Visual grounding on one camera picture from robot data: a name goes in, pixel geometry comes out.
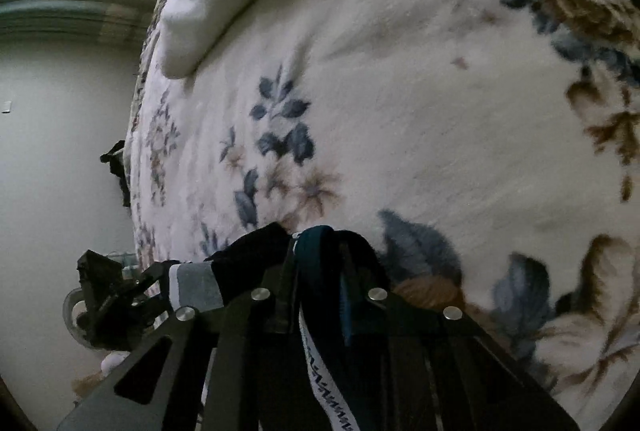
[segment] gray wall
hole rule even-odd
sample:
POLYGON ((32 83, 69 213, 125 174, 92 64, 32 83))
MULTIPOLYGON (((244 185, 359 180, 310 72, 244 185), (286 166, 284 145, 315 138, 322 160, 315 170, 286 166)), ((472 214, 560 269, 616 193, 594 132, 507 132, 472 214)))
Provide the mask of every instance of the gray wall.
POLYGON ((0 44, 0 375, 41 430, 98 371, 62 320, 86 249, 131 251, 116 177, 99 156, 124 138, 138 53, 73 42, 0 44))

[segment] curved molding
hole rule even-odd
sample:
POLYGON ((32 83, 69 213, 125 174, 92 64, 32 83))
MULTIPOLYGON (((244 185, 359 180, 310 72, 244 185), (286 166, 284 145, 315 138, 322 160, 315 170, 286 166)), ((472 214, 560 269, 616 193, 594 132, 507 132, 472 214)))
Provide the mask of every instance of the curved molding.
POLYGON ((0 41, 82 39, 140 46, 151 13, 132 7, 72 0, 21 0, 0 4, 0 41))

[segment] screw head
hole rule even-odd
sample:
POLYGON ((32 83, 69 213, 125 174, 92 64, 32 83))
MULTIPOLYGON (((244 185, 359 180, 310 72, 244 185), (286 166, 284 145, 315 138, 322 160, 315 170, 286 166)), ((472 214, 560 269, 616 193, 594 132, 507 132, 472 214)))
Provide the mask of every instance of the screw head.
POLYGON ((369 290, 369 299, 372 301, 384 301, 388 296, 388 292, 383 288, 372 288, 369 290))
POLYGON ((269 299, 270 295, 271 292, 269 292, 268 288, 259 287, 252 290, 251 299, 253 299, 254 301, 264 301, 266 299, 269 299))
POLYGON ((178 321, 189 321, 196 316, 196 309, 190 306, 181 306, 175 311, 178 321))
POLYGON ((457 321, 458 319, 462 319, 462 310, 457 306, 448 306, 442 311, 442 315, 450 321, 457 321))

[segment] floral blanket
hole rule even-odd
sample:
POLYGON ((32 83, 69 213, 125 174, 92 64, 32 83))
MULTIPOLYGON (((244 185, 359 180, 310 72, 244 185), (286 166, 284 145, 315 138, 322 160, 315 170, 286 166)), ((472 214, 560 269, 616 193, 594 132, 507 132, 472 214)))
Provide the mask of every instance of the floral blanket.
POLYGON ((143 264, 270 221, 356 231, 606 422, 640 368, 636 0, 255 0, 184 80, 165 2, 127 137, 143 264))

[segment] blanket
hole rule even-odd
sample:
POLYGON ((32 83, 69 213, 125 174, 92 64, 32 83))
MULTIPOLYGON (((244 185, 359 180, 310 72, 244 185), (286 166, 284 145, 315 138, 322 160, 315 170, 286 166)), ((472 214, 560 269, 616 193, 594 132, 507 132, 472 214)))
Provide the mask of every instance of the blanket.
POLYGON ((254 0, 181 80, 166 1, 126 140, 145 266, 349 229, 405 292, 446 282, 582 429, 609 419, 640 369, 636 0, 254 0))

